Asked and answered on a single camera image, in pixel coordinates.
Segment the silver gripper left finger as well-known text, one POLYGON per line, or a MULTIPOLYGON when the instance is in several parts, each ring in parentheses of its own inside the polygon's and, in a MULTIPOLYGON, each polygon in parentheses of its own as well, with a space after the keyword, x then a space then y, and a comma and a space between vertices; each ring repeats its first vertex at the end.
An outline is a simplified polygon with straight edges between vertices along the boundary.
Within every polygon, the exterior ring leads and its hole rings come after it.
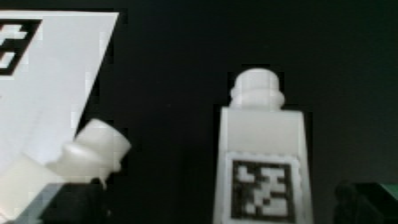
POLYGON ((106 218, 102 184, 67 183, 40 212, 40 224, 104 224, 106 218))

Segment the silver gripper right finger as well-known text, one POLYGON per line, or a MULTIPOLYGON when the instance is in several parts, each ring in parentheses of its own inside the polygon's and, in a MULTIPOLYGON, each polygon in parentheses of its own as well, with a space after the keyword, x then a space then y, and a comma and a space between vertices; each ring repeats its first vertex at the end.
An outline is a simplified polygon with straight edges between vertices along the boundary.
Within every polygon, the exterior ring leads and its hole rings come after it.
POLYGON ((398 224, 398 183, 340 182, 333 224, 398 224))

